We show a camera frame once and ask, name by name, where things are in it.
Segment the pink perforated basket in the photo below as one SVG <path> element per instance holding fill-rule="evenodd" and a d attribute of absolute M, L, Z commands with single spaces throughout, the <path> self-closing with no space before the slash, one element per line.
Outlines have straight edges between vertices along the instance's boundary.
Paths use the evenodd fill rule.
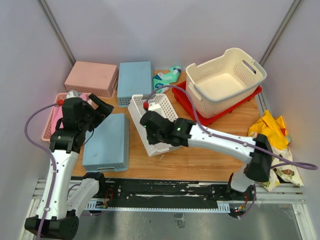
<path fill-rule="evenodd" d="M 98 97 L 113 98 L 118 84 L 116 65 L 76 61 L 64 85 L 67 91 L 93 93 Z"/>

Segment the small white perforated basket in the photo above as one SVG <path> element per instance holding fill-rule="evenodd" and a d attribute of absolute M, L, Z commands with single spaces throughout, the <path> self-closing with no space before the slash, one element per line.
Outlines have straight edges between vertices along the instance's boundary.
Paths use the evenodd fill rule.
<path fill-rule="evenodd" d="M 128 105 L 128 111 L 133 120 L 133 123 L 138 131 L 140 139 L 144 145 L 144 148 L 149 157 L 156 155 L 162 155 L 167 152 L 174 151 L 180 146 L 172 146 L 167 143 L 157 143 L 155 145 L 150 145 L 147 140 L 146 129 L 140 124 L 140 119 L 145 114 L 146 110 L 143 107 L 144 102 L 147 99 L 147 95 L 135 94 L 132 96 L 130 103 Z M 148 100 L 148 110 L 154 111 L 160 114 L 162 117 L 173 122 L 178 118 L 176 111 L 174 110 L 170 100 L 163 93 L 154 94 L 150 100 Z"/>

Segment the blue perforated basket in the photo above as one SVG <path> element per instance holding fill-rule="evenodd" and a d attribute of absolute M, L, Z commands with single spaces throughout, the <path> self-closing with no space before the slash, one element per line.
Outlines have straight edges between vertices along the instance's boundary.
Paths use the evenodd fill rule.
<path fill-rule="evenodd" d="M 87 172 L 122 172 L 129 167 L 130 123 L 123 113 L 109 115 L 85 135 L 82 166 Z"/>

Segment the light blue upturned basket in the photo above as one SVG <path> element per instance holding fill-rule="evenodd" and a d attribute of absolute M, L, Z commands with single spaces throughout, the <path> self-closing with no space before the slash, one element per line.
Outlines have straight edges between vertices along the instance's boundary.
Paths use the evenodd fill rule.
<path fill-rule="evenodd" d="M 117 103 L 121 108 L 129 106 L 133 95 L 152 92 L 153 68 L 150 61 L 122 62 L 119 65 Z"/>

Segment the large white laundry basket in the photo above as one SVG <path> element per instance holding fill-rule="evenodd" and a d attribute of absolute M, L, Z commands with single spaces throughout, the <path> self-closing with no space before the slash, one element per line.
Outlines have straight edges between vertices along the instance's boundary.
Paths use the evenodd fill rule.
<path fill-rule="evenodd" d="M 240 48 L 222 56 L 186 67 L 185 90 L 197 112 L 212 118 L 251 95 L 266 79 L 267 72 Z"/>

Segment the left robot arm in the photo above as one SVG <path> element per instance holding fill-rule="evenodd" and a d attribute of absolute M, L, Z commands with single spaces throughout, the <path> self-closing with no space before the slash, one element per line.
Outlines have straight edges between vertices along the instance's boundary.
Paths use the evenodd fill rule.
<path fill-rule="evenodd" d="M 79 96 L 70 96 L 52 104 L 52 107 L 61 107 L 62 117 L 56 122 L 49 147 L 33 141 L 27 131 L 24 133 L 31 144 L 43 149 L 50 158 L 41 201 L 35 216 L 28 217 L 24 223 L 24 228 L 38 240 L 72 240 L 89 201 L 93 197 L 106 196 L 106 178 L 101 172 L 86 173 L 76 191 L 69 196 L 73 168 L 85 143 L 86 133 L 93 132 L 114 109 L 93 93 L 88 98 L 96 108 Z"/>

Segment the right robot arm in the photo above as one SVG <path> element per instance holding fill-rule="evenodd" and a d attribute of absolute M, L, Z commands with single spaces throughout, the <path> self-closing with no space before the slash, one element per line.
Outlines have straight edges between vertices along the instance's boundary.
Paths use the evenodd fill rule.
<path fill-rule="evenodd" d="M 147 111 L 139 123 L 146 130 L 150 145 L 164 143 L 173 147 L 209 149 L 242 161 L 243 167 L 232 175 L 226 188 L 227 196 L 232 200 L 240 199 L 255 182 L 269 181 L 272 148 L 263 134 L 256 137 L 232 135 L 203 127 L 186 118 L 170 121 L 155 111 Z"/>

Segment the pink cloth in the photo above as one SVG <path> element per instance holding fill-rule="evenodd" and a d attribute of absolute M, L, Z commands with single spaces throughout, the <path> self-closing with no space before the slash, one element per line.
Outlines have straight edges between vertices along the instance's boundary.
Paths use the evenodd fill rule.
<path fill-rule="evenodd" d="M 88 101 L 89 98 L 86 94 L 81 94 L 79 95 L 79 97 L 84 100 L 84 101 Z M 52 114 L 52 119 L 51 119 L 51 127 L 50 127 L 50 133 L 53 134 L 56 131 L 56 126 L 57 126 L 57 122 L 59 119 L 61 119 L 63 117 L 63 111 L 62 111 L 62 106 L 55 106 L 53 108 L 53 114 Z M 63 123 L 60 123 L 59 129 L 63 129 Z"/>

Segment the pink basket with cloth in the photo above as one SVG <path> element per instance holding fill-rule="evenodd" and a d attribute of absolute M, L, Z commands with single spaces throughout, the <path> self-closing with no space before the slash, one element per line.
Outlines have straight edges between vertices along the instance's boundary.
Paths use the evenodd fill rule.
<path fill-rule="evenodd" d="M 81 94 L 86 94 L 87 97 L 90 95 L 90 93 L 83 93 L 83 92 L 78 92 L 79 95 Z M 97 105 L 95 103 L 93 103 L 90 99 L 88 99 L 87 101 L 92 107 L 96 107 Z M 51 137 L 51 124 L 52 124 L 52 116 L 53 116 L 53 109 L 54 107 L 52 107 L 52 110 L 50 112 L 49 118 L 47 120 L 46 126 L 44 128 L 43 134 L 42 134 L 42 141 L 44 142 L 49 142 L 50 141 L 50 137 Z"/>

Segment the teal and white sock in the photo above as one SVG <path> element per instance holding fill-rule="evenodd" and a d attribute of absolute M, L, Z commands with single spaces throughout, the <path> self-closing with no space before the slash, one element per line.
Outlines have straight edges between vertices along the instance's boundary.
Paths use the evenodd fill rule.
<path fill-rule="evenodd" d="M 159 72 L 152 78 L 153 90 L 156 90 L 160 87 L 171 85 L 176 83 L 180 77 L 182 68 L 180 66 L 173 66 L 170 68 L 168 73 Z M 163 87 L 156 91 L 157 94 L 164 94 L 168 91 L 168 87 Z"/>

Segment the yellow cloth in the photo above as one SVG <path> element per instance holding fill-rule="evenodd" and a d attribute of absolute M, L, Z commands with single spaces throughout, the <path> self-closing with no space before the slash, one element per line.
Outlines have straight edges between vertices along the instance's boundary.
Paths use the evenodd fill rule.
<path fill-rule="evenodd" d="M 247 135 L 253 137 L 257 134 L 265 135 L 270 145 L 278 150 L 288 147 L 288 132 L 283 116 L 274 118 L 269 110 L 266 110 L 249 129 Z"/>

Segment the patterned white cloth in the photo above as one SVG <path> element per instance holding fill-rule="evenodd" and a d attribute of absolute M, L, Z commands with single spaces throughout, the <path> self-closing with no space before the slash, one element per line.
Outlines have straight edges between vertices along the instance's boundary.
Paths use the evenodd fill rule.
<path fill-rule="evenodd" d="M 288 147 L 282 150 L 279 150 L 273 146 L 271 148 L 274 154 L 279 155 L 291 162 L 293 161 L 292 152 Z M 274 188 L 279 186 L 280 179 L 287 183 L 292 183 L 299 188 L 304 186 L 301 176 L 297 170 L 297 167 L 292 165 L 284 165 L 279 166 L 278 168 L 271 169 L 268 181 L 262 182 L 261 185 L 267 191 L 271 192 Z"/>

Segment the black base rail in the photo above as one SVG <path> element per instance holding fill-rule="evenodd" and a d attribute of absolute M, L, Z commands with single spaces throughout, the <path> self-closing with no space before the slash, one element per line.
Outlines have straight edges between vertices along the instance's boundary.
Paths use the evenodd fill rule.
<path fill-rule="evenodd" d="M 219 201 L 251 201 L 254 187 L 238 192 L 229 182 L 110 178 L 94 197 L 106 200 L 108 209 L 206 210 L 216 209 Z"/>

